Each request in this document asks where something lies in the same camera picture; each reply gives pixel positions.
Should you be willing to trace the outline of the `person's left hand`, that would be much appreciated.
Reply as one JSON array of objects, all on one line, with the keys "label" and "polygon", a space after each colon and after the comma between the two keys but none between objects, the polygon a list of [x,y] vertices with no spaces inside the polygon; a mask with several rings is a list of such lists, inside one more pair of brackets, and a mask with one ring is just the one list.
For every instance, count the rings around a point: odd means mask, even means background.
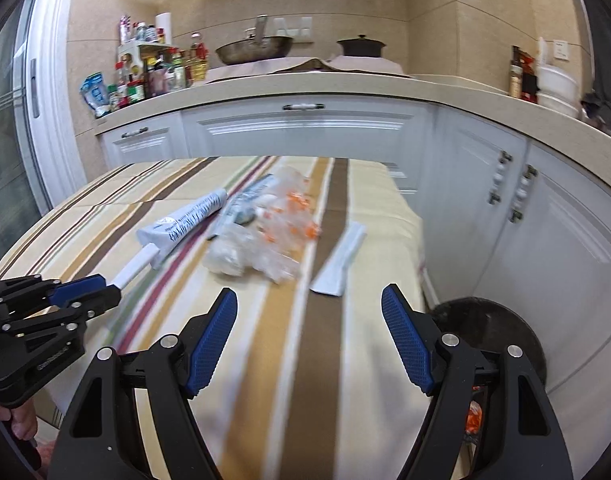
[{"label": "person's left hand", "polygon": [[32,440],[37,434],[37,416],[34,400],[29,398],[18,408],[0,405],[0,421],[10,422],[14,435],[23,441]]}]

